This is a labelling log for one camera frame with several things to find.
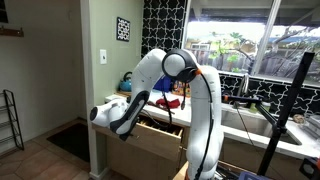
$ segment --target framed picture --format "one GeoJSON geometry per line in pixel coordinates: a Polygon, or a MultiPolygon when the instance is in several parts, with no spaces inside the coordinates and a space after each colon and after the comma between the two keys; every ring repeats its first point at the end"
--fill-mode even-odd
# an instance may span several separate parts
{"type": "Polygon", "coordinates": [[[117,40],[129,42],[130,21],[117,17],[117,40]]]}

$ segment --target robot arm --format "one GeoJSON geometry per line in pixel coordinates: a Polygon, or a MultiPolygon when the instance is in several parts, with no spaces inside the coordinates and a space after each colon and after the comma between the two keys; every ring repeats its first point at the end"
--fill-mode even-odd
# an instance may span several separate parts
{"type": "Polygon", "coordinates": [[[223,141],[220,79],[215,68],[199,66],[191,52],[181,49],[167,54],[160,49],[150,51],[132,73],[130,104],[124,99],[115,99],[94,107],[90,119],[110,128],[125,141],[152,88],[163,74],[190,83],[192,121],[187,150],[188,176],[190,179],[209,179],[216,170],[223,141]]]}
{"type": "Polygon", "coordinates": [[[132,93],[129,105],[123,99],[115,99],[108,104],[94,107],[90,113],[91,121],[110,128],[125,141],[136,124],[137,116],[147,103],[152,88],[163,75],[161,63],[165,55],[164,51],[154,49],[135,67],[131,76],[132,93]]]}

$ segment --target tile floor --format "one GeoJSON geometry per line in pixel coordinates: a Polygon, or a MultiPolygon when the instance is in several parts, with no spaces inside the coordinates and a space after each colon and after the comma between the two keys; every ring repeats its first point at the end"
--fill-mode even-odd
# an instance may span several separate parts
{"type": "MultiPolygon", "coordinates": [[[[84,120],[74,120],[25,142],[24,151],[0,157],[0,180],[88,180],[90,164],[47,141],[51,135],[84,120]]],[[[105,180],[128,180],[110,171],[105,180]]]]}

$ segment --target wooden drawer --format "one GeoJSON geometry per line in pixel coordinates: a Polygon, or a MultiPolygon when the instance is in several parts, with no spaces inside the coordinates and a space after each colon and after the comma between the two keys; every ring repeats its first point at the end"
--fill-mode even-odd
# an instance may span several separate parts
{"type": "MultiPolygon", "coordinates": [[[[94,124],[92,124],[92,127],[100,133],[119,139],[118,135],[108,128],[102,128],[94,124]]],[[[131,134],[133,136],[130,136],[126,143],[171,161],[178,160],[181,136],[183,134],[182,127],[172,125],[168,131],[164,131],[161,128],[157,128],[150,119],[141,116],[131,134]]]]}

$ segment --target red object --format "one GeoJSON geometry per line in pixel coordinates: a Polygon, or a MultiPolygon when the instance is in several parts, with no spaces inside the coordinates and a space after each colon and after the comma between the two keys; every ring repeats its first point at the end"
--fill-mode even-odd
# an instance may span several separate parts
{"type": "MultiPolygon", "coordinates": [[[[164,106],[164,107],[167,106],[164,99],[158,99],[157,102],[156,102],[156,104],[160,104],[160,105],[162,105],[162,106],[164,106]]],[[[174,109],[174,108],[177,108],[177,107],[180,106],[180,101],[179,101],[179,99],[175,99],[175,100],[173,100],[173,101],[168,101],[168,104],[169,104],[169,107],[170,107],[170,108],[173,108],[173,109],[174,109]]]]}

